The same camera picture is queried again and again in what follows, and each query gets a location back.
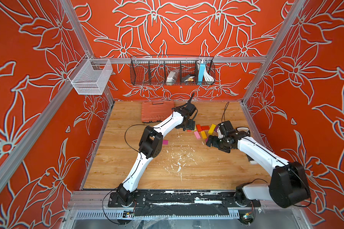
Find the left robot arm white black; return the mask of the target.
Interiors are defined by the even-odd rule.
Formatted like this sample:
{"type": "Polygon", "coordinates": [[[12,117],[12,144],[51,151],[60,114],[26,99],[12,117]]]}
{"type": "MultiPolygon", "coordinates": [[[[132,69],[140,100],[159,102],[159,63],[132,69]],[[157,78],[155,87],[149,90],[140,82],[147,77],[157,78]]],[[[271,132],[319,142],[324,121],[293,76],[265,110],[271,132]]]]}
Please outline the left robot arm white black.
{"type": "Polygon", "coordinates": [[[173,111],[161,123],[153,127],[145,127],[139,142],[136,161],[125,180],[116,189],[116,194],[123,205],[128,206],[133,202],[134,193],[143,173],[150,162],[161,152],[164,137],[175,128],[181,128],[184,131],[193,129],[195,116],[194,111],[173,111]]]}

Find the long yellow block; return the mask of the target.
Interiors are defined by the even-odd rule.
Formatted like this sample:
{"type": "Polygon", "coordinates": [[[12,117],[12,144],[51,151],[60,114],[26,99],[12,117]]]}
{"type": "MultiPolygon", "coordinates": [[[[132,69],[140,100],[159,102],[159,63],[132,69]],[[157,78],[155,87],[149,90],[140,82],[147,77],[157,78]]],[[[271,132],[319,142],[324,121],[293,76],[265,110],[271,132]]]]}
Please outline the long yellow block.
{"type": "Polygon", "coordinates": [[[212,135],[212,134],[214,133],[215,129],[216,129],[216,125],[215,125],[215,124],[212,124],[211,127],[210,127],[210,129],[209,129],[209,131],[208,131],[208,134],[209,134],[209,135],[212,135]]]}

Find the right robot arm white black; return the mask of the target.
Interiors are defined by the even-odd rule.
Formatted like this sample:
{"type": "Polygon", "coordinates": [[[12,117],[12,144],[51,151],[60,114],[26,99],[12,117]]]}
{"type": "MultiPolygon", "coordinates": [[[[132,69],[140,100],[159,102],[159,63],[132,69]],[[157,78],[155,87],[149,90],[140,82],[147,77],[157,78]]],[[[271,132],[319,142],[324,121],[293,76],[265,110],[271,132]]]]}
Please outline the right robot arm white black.
{"type": "Polygon", "coordinates": [[[256,161],[270,175],[268,184],[248,182],[237,186],[235,202],[238,205],[245,206],[251,200],[269,200],[281,208],[287,208],[312,199],[303,165],[297,161],[289,162],[270,152],[248,132],[236,131],[221,138],[210,135],[206,145],[225,153],[238,149],[256,161]]]}

